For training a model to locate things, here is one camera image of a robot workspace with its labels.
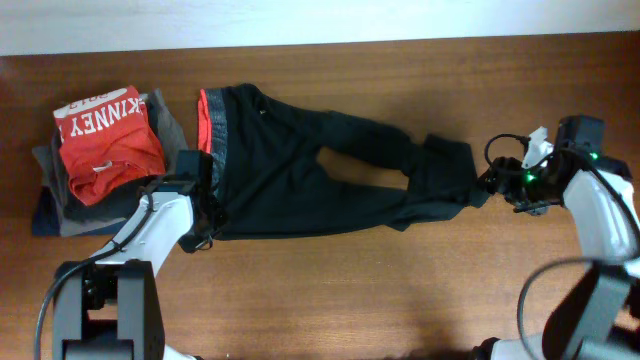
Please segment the black leggings with grey-red waistband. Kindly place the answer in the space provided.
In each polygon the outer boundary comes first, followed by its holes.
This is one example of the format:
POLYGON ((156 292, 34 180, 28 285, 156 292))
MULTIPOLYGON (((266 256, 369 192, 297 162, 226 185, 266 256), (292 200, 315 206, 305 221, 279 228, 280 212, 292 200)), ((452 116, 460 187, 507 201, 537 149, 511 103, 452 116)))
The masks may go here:
POLYGON ((212 182, 228 221, 222 240, 325 236, 447 221, 482 207, 469 144, 335 111, 285 104, 253 84, 203 89, 199 147, 213 157, 212 182), (342 182, 318 163, 323 148, 397 170, 405 189, 342 182))

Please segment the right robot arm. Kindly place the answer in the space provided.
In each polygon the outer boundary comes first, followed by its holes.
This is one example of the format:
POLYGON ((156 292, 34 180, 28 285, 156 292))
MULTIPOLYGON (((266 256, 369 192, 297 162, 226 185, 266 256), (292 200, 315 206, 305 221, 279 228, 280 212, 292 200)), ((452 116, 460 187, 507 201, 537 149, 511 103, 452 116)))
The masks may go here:
POLYGON ((480 185, 517 213, 569 211, 581 255, 551 261, 525 281, 514 340, 489 338, 473 359, 636 359, 639 332, 620 327, 619 313, 639 316, 639 218, 628 165, 602 150, 604 122, 587 115, 560 120, 556 138, 544 127, 519 137, 522 159, 489 158, 480 185), (552 311, 540 334, 525 331, 524 307, 534 281, 557 267, 583 264, 584 275, 552 311))

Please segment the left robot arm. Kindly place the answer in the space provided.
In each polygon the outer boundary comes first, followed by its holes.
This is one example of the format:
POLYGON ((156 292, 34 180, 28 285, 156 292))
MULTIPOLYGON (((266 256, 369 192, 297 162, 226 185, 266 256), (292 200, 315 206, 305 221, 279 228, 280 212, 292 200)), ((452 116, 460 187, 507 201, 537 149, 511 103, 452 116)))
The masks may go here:
POLYGON ((55 359, 172 360, 156 277, 174 247, 212 245, 226 222, 213 158, 182 150, 173 173, 143 188, 135 213, 89 258, 63 263, 42 307, 53 311, 55 359))

